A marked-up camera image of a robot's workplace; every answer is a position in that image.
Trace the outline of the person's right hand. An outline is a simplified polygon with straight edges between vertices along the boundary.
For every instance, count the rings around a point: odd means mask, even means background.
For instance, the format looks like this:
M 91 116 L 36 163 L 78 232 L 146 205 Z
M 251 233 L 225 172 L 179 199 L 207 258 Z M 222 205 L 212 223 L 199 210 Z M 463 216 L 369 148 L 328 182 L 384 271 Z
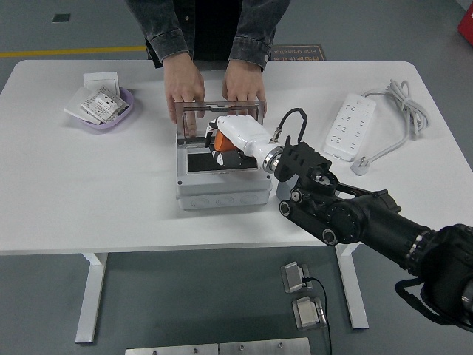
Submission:
M 163 78 L 169 117 L 176 124 L 176 103 L 203 102 L 204 80 L 188 53 L 164 58 Z

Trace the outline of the person's left hand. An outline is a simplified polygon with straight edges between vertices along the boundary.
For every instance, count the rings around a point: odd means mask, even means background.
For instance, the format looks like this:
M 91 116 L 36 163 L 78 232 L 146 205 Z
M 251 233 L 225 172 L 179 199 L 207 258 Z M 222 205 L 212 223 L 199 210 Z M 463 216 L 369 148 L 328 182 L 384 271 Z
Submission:
M 262 68 L 231 59 L 222 82 L 222 96 L 228 101 L 266 101 Z

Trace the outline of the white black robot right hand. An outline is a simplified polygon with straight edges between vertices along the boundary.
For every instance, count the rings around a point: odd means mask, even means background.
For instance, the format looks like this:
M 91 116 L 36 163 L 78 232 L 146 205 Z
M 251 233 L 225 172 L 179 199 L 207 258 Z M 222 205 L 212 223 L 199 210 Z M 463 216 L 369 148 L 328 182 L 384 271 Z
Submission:
M 263 125 L 250 115 L 223 115 L 212 120 L 205 131 L 205 146 L 214 160 L 227 169 L 238 168 L 246 158 L 273 173 L 284 149 L 278 138 L 281 128 L 269 134 Z

